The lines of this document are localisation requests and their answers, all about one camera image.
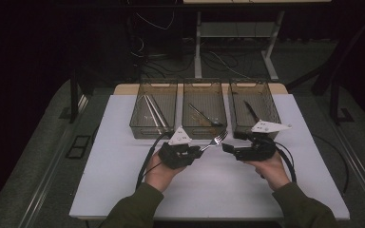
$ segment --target sleeve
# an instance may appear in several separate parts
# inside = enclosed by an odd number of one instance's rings
[[[338,227],[331,209],[308,198],[295,183],[288,183],[273,193],[284,215],[285,227]]]
[[[162,200],[161,192],[143,182],[132,196],[117,202],[102,228],[152,227],[153,217]]]

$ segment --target metal fork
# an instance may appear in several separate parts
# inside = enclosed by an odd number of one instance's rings
[[[203,152],[210,146],[216,146],[219,145],[227,136],[228,132],[226,130],[223,130],[218,136],[216,136],[210,144],[208,144],[206,147],[202,148],[200,151]]]

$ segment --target table surface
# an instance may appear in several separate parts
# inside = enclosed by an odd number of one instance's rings
[[[298,185],[304,193],[329,206],[336,219],[349,219],[349,211],[322,160],[294,97],[283,90],[271,91],[284,124],[276,142],[292,153]],[[110,96],[69,215],[79,219],[104,219],[115,203],[135,190],[136,179],[154,140],[135,140],[129,121],[138,85],[119,85]],[[226,115],[230,121],[227,94]],[[176,126],[181,124],[183,96],[177,98]],[[237,146],[248,142],[225,140]],[[191,145],[207,145],[194,140]],[[276,220],[283,215],[272,190],[252,166],[236,161],[220,146],[206,150],[199,160],[181,172],[164,191],[155,219],[167,220]]]

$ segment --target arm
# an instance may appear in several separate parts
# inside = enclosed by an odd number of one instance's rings
[[[266,161],[246,161],[254,165],[275,192],[273,196],[284,215],[285,227],[338,227],[331,209],[308,198],[297,184],[289,181],[279,153]]]
[[[162,192],[184,168],[168,168],[161,163],[158,153],[153,155],[146,170],[151,168],[135,193],[117,202],[102,228],[152,227],[153,216],[163,199]]]

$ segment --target table leg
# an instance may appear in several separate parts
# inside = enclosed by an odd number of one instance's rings
[[[201,12],[197,14],[197,37],[195,45],[195,78],[202,77],[202,65],[201,65]]]
[[[274,48],[275,42],[277,41],[277,38],[278,38],[280,25],[283,20],[283,15],[284,15],[284,11],[280,11],[278,14],[277,21],[274,24],[274,28],[272,29],[272,34],[270,36],[271,39],[269,41],[268,48],[261,52],[263,62],[265,63],[269,76],[271,77],[271,80],[273,80],[273,81],[277,81],[279,78],[278,78],[277,72],[275,71],[274,65],[272,64],[271,54],[272,54],[272,49]]]

